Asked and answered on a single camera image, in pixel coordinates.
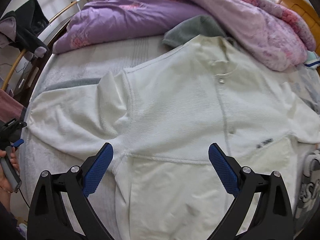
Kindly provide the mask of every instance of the yellow chair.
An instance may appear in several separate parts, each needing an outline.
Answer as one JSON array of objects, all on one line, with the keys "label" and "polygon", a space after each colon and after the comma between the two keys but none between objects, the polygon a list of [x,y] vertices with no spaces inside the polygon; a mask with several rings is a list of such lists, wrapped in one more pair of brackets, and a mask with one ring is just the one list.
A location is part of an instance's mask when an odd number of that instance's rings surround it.
[{"label": "yellow chair", "polygon": [[295,11],[305,20],[316,39],[315,52],[320,55],[320,17],[314,8],[305,0],[276,0],[276,4],[281,4],[290,10]]}]

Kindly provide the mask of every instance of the purple blanket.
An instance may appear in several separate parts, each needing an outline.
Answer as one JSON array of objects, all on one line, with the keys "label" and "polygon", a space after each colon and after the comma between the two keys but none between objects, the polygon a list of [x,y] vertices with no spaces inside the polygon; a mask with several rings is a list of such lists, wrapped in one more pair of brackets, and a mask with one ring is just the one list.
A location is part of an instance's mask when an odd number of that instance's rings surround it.
[{"label": "purple blanket", "polygon": [[54,45],[63,53],[90,44],[160,35],[197,15],[208,14],[190,0],[92,0]]},{"label": "purple blanket", "polygon": [[53,52],[165,33],[199,14],[214,16],[272,70],[283,71],[304,62],[307,50],[316,47],[307,24],[297,13],[267,0],[91,0],[72,18]]}]

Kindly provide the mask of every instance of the bed sheet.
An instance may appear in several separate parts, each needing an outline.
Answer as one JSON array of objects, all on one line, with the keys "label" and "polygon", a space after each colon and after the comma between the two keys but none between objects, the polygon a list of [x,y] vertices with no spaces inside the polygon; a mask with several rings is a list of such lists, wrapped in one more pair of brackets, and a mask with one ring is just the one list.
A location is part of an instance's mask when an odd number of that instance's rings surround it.
[{"label": "bed sheet", "polygon": [[[108,71],[117,74],[125,67],[134,67],[156,58],[167,52],[167,49],[161,44],[162,38],[163,36],[155,36],[110,42],[61,55],[53,55],[40,75],[31,101],[47,87],[54,84],[83,78],[101,78]],[[320,78],[316,71],[307,69],[304,65],[298,65],[281,73],[274,72],[274,77],[280,83],[289,82],[292,90],[318,114],[320,113],[318,107]],[[37,180],[43,170],[49,170],[52,174],[61,173],[67,171],[73,165],[82,164],[81,160],[49,147],[31,135],[28,129],[23,130],[22,138],[25,143],[20,147],[19,161],[23,181],[22,190],[28,202],[31,201]],[[296,188],[298,191],[304,157],[313,151],[316,146],[293,142],[293,148],[301,160],[299,162],[301,166],[297,167]],[[116,223],[115,190],[114,176],[107,172],[96,193],[89,196],[89,200],[102,223],[117,240],[121,237]],[[74,229],[82,232],[67,196],[63,195],[63,198]]]}]

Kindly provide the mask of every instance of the silver bolt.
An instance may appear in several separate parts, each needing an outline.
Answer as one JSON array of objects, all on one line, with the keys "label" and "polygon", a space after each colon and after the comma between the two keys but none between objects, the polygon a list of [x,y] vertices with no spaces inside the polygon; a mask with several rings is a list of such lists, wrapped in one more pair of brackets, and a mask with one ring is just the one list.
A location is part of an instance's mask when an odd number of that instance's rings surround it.
[{"label": "silver bolt", "polygon": [[46,177],[46,176],[48,176],[49,175],[49,172],[48,171],[43,171],[42,173],[41,173],[41,177]]},{"label": "silver bolt", "polygon": [[244,173],[248,173],[248,174],[251,172],[251,169],[249,167],[243,167],[242,170]]},{"label": "silver bolt", "polygon": [[71,172],[72,173],[76,173],[76,172],[78,172],[79,171],[79,166],[73,166],[72,168],[71,168]]},{"label": "silver bolt", "polygon": [[279,171],[274,171],[273,175],[275,175],[276,177],[281,177],[281,173]]}]

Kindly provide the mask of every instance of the bracelet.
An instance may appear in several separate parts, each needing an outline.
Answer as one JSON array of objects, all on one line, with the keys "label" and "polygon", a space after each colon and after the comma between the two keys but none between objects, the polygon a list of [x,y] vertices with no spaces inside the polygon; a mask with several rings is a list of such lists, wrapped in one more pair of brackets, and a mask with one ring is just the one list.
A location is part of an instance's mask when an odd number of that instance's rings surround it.
[{"label": "bracelet", "polygon": [[8,191],[8,190],[6,190],[5,188],[3,188],[3,187],[1,187],[1,186],[0,186],[0,188],[2,188],[2,189],[3,189],[5,192],[7,192],[7,193],[10,193],[10,194],[13,193],[13,191]]}]

